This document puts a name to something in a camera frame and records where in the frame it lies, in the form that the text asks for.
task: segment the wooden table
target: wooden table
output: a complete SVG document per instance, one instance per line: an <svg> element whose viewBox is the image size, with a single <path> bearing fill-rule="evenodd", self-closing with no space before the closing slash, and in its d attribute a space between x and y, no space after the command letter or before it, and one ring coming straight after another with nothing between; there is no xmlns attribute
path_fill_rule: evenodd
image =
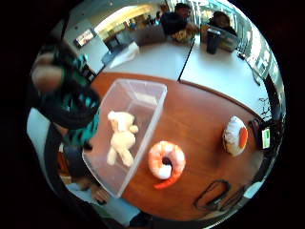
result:
<svg viewBox="0 0 305 229"><path fill-rule="evenodd" d="M237 115L248 125L256 117L254 114L223 96L159 77L101 73L91 86L104 95L116 78L144 79L167 85L164 109L147 152L154 143L169 140L182 148L187 161L182 176L174 185L156 190L153 185L160 180L150 172L145 154L122 198L164 219L202 219L208 212L197 210L193 203L213 180L222 178L231 183L232 188L224 201L242 185L252 181L263 155L255 145L250 127L246 149L237 157L224 151L222 133L232 115ZM100 140L99 134L91 140L93 150L88 154L98 151L94 145L97 146Z"/></svg>

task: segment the man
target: man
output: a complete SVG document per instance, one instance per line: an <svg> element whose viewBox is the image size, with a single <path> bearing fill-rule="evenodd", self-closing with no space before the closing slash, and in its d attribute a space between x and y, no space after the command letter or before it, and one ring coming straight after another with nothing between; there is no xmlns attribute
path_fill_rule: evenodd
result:
<svg viewBox="0 0 305 229"><path fill-rule="evenodd" d="M208 24L237 36L236 31L230 25L230 17L223 11L215 11Z"/></svg>
<svg viewBox="0 0 305 229"><path fill-rule="evenodd" d="M191 14L191 7L184 3L177 3L174 12L165 12L162 14L160 22L164 33L172 35L179 31L186 30L188 33L199 32L199 28L188 21Z"/></svg>

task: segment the wall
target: wall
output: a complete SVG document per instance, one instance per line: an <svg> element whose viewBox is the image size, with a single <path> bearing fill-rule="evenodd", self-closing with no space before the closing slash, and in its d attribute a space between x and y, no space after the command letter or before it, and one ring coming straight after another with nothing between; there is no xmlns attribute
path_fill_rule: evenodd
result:
<svg viewBox="0 0 305 229"><path fill-rule="evenodd" d="M56 27L52 30L52 34L57 37L61 34L62 21L60 21ZM73 40L81 34L86 29L92 28L93 26L89 20L83 19L75 25L69 25L64 36L64 42L71 48L71 51L79 56L80 54L86 54L88 56L88 66L94 73L99 73L99 71L104 67L102 63L103 55L108 51L107 46L97 35L88 44L83 46L81 49L77 49L73 44Z"/></svg>

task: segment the plastic bin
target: plastic bin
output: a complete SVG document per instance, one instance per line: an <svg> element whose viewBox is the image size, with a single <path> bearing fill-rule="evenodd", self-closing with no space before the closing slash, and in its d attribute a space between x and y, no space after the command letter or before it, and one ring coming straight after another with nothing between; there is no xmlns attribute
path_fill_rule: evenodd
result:
<svg viewBox="0 0 305 229"><path fill-rule="evenodd" d="M83 159L98 182L115 198L120 198L136 169L147 153L147 145L162 113L167 87L161 83L135 79L116 79L101 103L98 135L101 147L96 154L83 154ZM133 164L127 167L120 156L114 165L107 163L107 154L113 134L107 115L110 111L134 115L139 131L135 144L130 148Z"/></svg>

